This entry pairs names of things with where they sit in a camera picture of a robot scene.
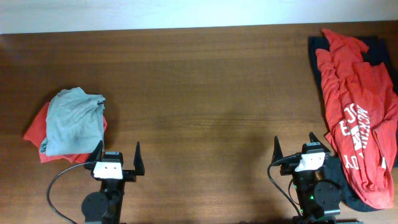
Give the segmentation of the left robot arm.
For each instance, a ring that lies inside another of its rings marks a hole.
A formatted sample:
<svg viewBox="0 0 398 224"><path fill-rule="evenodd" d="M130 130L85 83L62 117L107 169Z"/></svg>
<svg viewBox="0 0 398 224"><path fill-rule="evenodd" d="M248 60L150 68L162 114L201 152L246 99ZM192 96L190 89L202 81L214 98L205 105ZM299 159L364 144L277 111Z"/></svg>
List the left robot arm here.
<svg viewBox="0 0 398 224"><path fill-rule="evenodd" d="M88 194L82 202L85 223L119 223L125 184L145 175L140 144L136 144L133 170L123 169L123 154L106 152L103 141L98 143L87 162L84 168L91 172L92 178L101 182L101 187L99 191Z"/></svg>

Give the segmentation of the red printed t-shirt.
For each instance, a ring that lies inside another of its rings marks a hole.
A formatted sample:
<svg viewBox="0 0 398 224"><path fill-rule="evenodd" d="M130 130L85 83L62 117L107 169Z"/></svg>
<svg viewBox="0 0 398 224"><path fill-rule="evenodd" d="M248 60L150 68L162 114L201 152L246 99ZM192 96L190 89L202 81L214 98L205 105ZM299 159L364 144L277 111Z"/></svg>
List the red printed t-shirt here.
<svg viewBox="0 0 398 224"><path fill-rule="evenodd" d="M338 154L357 196L376 209L394 205L392 170L397 155L397 95L384 63L363 59L363 41L322 29L329 48L316 49L329 127L326 139Z"/></svg>

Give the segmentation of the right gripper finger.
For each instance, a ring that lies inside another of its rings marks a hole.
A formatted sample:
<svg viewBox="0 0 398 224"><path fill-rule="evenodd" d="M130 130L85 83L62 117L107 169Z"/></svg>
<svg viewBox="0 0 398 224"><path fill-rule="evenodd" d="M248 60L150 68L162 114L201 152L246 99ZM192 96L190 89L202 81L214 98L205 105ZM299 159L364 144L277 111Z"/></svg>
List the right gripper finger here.
<svg viewBox="0 0 398 224"><path fill-rule="evenodd" d="M280 161L283 158L282 149L280 146L279 138L277 136L274 137L274 151L272 155L272 163Z"/></svg>
<svg viewBox="0 0 398 224"><path fill-rule="evenodd" d="M311 143L318 143L325 153L330 153L330 150L314 135L312 132L308 134Z"/></svg>

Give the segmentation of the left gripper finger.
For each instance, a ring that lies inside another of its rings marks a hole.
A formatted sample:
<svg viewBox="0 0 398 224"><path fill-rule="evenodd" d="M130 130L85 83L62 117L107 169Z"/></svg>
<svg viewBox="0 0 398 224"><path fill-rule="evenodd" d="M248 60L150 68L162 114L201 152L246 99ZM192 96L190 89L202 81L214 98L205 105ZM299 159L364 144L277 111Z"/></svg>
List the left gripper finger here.
<svg viewBox="0 0 398 224"><path fill-rule="evenodd" d="M136 144L136 150L134 154L134 168L136 174L145 174L145 167L141 156L141 146L139 141Z"/></svg>
<svg viewBox="0 0 398 224"><path fill-rule="evenodd" d="M96 146L95 150L88 156L86 162L94 162L100 160L102 152L103 152L103 141L100 141Z"/></svg>

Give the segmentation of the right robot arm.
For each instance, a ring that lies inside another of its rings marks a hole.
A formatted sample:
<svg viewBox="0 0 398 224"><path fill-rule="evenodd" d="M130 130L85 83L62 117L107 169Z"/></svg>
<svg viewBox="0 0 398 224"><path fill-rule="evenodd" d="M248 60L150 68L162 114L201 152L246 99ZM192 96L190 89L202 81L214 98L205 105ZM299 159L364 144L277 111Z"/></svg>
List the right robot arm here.
<svg viewBox="0 0 398 224"><path fill-rule="evenodd" d="M284 156L278 137L274 138L274 152L267 168L267 175L272 184L293 205L297 215L292 223L336 223L335 216L340 214L340 188L328 179L319 178L323 173L330 150L313 134L310 142L302 150L290 156ZM290 175L297 194L298 202L284 192L271 177L271 168L279 167L280 175Z"/></svg>

